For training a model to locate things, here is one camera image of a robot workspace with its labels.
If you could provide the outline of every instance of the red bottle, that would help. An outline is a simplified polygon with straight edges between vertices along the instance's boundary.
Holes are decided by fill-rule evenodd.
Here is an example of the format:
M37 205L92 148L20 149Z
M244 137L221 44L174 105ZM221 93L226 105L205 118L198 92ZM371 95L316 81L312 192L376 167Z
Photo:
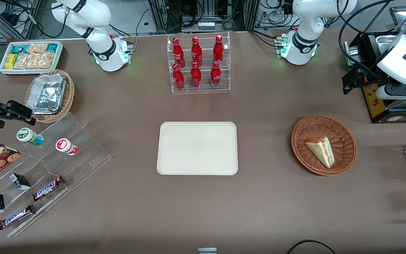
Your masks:
M216 44L214 45L214 61L219 61L219 63L223 62L223 44L222 44L222 36L216 36Z
M202 72L198 68L198 63L196 61L192 62L192 70L190 71L192 76L192 85L195 88L200 87L200 82L202 81Z
M178 64L173 64L173 81L176 89L184 89L184 76L183 73L179 70Z
M197 36L192 37L192 49L190 51L192 52L192 61L196 61L198 67L201 67L203 65L203 52Z
M220 75L221 75L221 71L219 68L219 62L214 61L213 69L211 70L211 86L213 88L220 87Z
M184 60L184 51L177 37L173 38L173 58L175 63L179 64L179 67L184 68L186 66L186 61Z

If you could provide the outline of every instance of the wicker basket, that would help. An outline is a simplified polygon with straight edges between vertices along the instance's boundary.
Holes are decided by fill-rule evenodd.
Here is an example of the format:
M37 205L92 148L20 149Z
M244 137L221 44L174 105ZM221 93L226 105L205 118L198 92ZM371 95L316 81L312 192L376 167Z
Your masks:
M329 169L306 146L311 138L328 137L335 163ZM356 143L350 130L340 121L326 115L311 115L300 119L291 136L292 150L307 169L319 175L335 176L348 171L356 159Z
M49 71L45 72L42 75L54 75L54 74L61 74L66 77L67 83L65 86L65 95L62 100L62 109L59 111L58 114L55 115L32 115L37 121L43 122L43 123L52 123L52 122L57 122L58 120L61 120L68 112L70 111L71 104L73 104L73 97L74 97L74 84L73 80L71 80L70 76L65 72L60 69L55 69L54 71ZM31 82L31 85L27 89L26 96L24 98L24 103L27 102L27 98L29 97L29 94L31 93L31 88L32 84L34 81Z

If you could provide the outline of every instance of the clear acrylic display stand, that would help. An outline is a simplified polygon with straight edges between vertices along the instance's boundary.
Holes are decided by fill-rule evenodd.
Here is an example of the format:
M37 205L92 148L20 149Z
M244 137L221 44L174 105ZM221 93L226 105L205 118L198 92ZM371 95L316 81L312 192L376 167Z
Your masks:
M50 209L61 198L79 186L85 179L103 166L111 156L100 143L95 141L90 133L73 114L68 113L63 119L55 122L41 135L44 140L40 146L25 143L18 148L21 157L10 168L0 173L0 194L4 196L5 211L0 213L0 220L16 214L33 204L36 213L27 216L20 222L14 222L2 230L8 237L17 236L44 212ZM69 156L57 151L55 143L61 138L69 139L79 148L77 155ZM18 190L10 181L13 173L24 175L32 187ZM66 181L41 200L34 202L32 194L41 190L54 179L62 175Z
M223 62L220 64L221 77L220 77L220 87L213 88L211 87L211 69L213 68L214 54L213 49L216 43L216 35L222 36L222 44L224 47L223 50ZM230 90L231 88L231 79L230 79L230 34L227 32L219 33L208 33L208 34L198 34L198 40L203 50L203 65L200 67L202 73L202 81L200 88L195 88L192 85L192 78L190 76L190 70L192 69L192 37L195 34L179 34L174 36L167 37L167 54L169 61L169 72L170 72L170 84L172 92L217 92ZM179 44L184 50L184 59L186 61L186 66L181 68L181 71L184 75L184 90L178 90L173 81L173 69L174 64L173 58L173 44L172 39L177 37L179 39Z

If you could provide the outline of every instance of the brown tabletop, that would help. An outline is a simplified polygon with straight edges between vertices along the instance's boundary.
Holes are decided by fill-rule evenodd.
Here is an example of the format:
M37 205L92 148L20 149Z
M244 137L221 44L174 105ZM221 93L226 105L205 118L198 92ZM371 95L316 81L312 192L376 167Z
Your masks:
M343 95L345 58L336 29L305 66L277 59L247 32L231 32L232 90L170 91L166 36L141 37L127 68L104 72L84 40L63 41L61 69L76 86L72 112L114 157L15 238L0 231L0 253L285 253L312 238L338 253L406 253L406 124L371 124L360 90ZM347 33L351 40L353 33ZM0 101L24 101L32 77L0 77ZM337 177L306 170L290 147L296 122L336 117L358 145ZM165 176L156 171L166 121L237 125L234 176ZM26 125L7 121L0 143L20 146ZM37 124L40 132L48 125ZM327 253L314 244L295 253Z

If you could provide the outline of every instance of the red and white cup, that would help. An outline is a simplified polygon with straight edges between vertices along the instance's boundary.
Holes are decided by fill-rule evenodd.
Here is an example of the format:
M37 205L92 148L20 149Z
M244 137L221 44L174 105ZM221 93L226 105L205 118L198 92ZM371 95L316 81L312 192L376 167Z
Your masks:
M66 138L61 138L56 143L56 149L60 152L66 153L68 155L75 155L79 152L79 148L73 145L70 140Z

